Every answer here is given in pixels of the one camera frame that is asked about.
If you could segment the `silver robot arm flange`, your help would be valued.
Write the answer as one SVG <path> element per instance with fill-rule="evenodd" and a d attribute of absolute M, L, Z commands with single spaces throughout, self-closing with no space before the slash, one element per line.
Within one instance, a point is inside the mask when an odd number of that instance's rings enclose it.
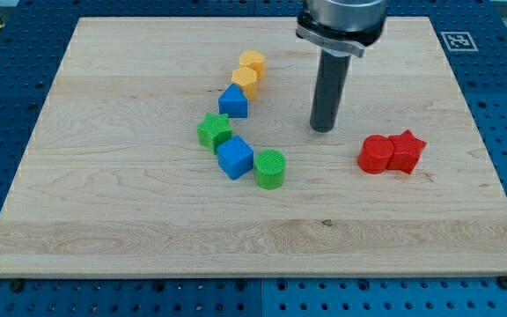
<path fill-rule="evenodd" d="M 336 57 L 363 57 L 386 22 L 386 0 L 305 0 L 296 36 Z"/>

